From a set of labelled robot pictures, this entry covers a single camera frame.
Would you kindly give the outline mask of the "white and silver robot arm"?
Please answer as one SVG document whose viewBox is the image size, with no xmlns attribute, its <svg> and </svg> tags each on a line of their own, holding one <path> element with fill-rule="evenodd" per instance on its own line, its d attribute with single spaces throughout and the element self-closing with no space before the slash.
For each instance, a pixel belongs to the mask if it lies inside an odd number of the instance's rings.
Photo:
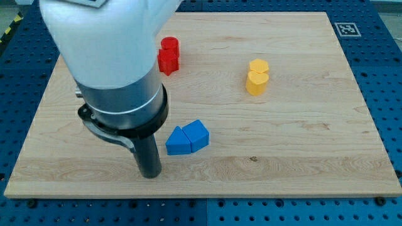
<svg viewBox="0 0 402 226">
<path fill-rule="evenodd" d="M 165 107 L 156 35 L 179 0 L 41 0 L 40 13 L 94 118 L 96 135 L 134 147 L 130 129 Z"/>
</svg>

